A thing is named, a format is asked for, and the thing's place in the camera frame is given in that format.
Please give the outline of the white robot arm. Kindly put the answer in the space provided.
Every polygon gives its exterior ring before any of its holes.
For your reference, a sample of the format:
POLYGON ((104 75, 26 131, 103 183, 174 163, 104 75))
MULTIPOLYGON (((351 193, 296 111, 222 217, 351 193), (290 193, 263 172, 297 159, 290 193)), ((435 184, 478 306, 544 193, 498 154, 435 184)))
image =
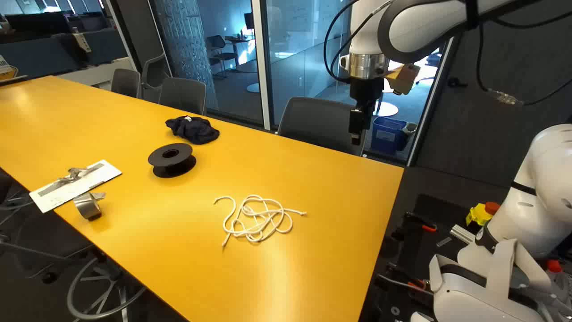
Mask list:
MULTIPOLYGON (((537 0, 353 0, 349 54, 349 131, 371 124, 387 75, 387 61, 415 63, 464 29, 537 0)), ((483 227, 480 245, 517 240, 533 258, 546 258, 572 233, 572 125, 540 131, 521 163, 508 197, 483 227)))

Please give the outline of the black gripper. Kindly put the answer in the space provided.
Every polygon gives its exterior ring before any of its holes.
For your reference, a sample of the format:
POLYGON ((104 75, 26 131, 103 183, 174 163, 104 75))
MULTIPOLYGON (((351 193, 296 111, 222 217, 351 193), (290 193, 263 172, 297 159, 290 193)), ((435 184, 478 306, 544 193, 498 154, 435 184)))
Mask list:
POLYGON ((353 150, 356 154, 364 152, 364 136, 371 129, 372 113, 381 93, 381 79, 351 81, 351 97, 356 100, 356 108, 351 111, 349 133, 353 134, 353 150))

